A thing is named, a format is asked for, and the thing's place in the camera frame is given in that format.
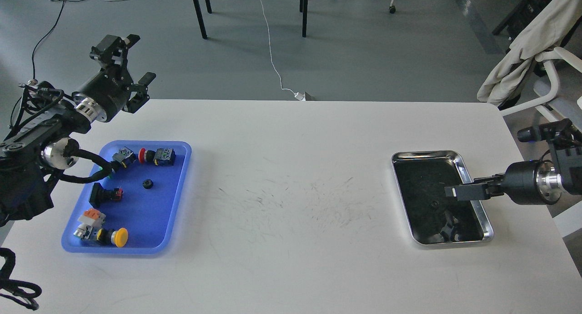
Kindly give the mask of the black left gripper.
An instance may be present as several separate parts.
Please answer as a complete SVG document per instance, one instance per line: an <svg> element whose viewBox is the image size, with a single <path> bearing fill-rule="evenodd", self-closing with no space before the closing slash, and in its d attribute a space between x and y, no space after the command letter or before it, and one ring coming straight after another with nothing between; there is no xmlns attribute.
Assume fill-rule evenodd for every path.
<svg viewBox="0 0 582 314"><path fill-rule="evenodd" d="M146 72L133 83L127 69L128 51L139 40L134 34L125 38L106 35L91 48L90 59L100 65L100 71L71 94L75 110L90 123L108 123L120 110L134 114L150 100L148 86L156 74Z"/></svg>

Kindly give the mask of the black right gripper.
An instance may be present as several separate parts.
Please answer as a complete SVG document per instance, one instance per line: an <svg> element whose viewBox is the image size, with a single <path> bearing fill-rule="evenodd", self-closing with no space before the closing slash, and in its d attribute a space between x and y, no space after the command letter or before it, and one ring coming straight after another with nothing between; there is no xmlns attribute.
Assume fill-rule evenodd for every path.
<svg viewBox="0 0 582 314"><path fill-rule="evenodd" d="M561 198L562 178L551 161L530 160L509 165L504 174L445 187L445 195L457 201L488 200L504 193L516 204L553 205Z"/></svg>

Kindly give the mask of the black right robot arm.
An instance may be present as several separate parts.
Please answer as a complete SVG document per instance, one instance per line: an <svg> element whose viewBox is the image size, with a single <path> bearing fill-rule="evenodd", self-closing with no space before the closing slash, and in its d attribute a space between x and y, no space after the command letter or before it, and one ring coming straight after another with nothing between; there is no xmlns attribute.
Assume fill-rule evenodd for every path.
<svg viewBox="0 0 582 314"><path fill-rule="evenodd" d="M516 204L553 205L563 192L581 194L581 132L569 119L521 129L517 138L520 142L547 142L550 160L513 163L503 174L447 186L446 196L458 201L473 201L506 194Z"/></svg>

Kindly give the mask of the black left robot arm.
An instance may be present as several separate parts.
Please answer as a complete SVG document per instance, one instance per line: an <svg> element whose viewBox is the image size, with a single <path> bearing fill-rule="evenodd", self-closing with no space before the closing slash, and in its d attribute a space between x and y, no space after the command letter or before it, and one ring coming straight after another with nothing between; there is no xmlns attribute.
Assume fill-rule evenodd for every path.
<svg viewBox="0 0 582 314"><path fill-rule="evenodd" d="M129 150L112 160L81 149L71 133L89 132L94 121L110 122L119 111L135 113L149 101L147 72L134 82L127 69L129 49L140 40L107 35L92 47L100 71L67 95L48 82L21 85L16 124L1 142L1 225L30 220L53 208L50 194L59 181L98 183L135 161Z"/></svg>

